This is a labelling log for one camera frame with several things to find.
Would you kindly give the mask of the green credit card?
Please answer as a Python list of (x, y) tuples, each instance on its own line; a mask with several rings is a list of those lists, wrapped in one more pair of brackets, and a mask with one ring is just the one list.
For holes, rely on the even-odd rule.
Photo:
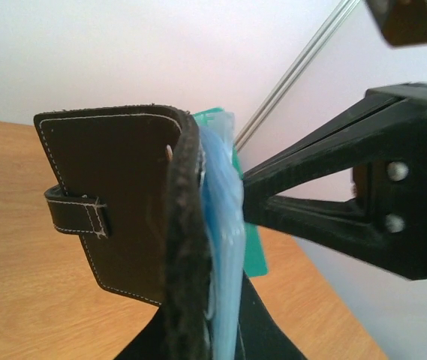
[[(230, 150), (232, 165), (242, 179), (243, 171), (234, 145), (235, 115), (221, 107), (214, 107), (195, 113), (194, 119), (198, 125), (211, 128), (222, 138)], [(268, 266), (257, 226), (251, 223), (245, 223), (245, 234), (246, 248), (244, 270), (250, 278), (264, 276), (268, 273)]]

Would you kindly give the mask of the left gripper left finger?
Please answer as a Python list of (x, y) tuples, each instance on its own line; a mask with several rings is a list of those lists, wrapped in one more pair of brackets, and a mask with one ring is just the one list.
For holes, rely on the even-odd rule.
[(114, 358), (114, 360), (166, 360), (166, 329), (164, 309), (159, 307), (145, 328)]

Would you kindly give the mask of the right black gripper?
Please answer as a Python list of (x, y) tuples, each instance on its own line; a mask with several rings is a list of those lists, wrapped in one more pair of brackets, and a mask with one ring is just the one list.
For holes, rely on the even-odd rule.
[(245, 178), (253, 224), (307, 239), (411, 280), (427, 279), (427, 105), (399, 102), (370, 119), (368, 159), (344, 202), (285, 191), (318, 178)]

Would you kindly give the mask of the black leather card holder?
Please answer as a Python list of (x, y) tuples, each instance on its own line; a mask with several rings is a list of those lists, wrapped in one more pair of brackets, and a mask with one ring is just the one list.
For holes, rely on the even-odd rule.
[(164, 309), (168, 359), (238, 359), (238, 326), (218, 328), (193, 116), (140, 104), (43, 112), (34, 124), (57, 180), (44, 194), (53, 226), (79, 238), (98, 286)]

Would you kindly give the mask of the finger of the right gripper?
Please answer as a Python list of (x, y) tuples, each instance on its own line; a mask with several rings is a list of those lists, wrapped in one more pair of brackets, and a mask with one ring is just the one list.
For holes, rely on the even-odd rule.
[(378, 160), (427, 170), (427, 84), (370, 88), (362, 100), (244, 177), (315, 179)]

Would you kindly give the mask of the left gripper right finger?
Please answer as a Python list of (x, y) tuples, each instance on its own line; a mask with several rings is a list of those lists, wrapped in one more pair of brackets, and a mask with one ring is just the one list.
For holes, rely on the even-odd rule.
[(277, 326), (247, 275), (242, 278), (242, 294), (237, 327), (239, 360), (301, 360), (302, 351)]

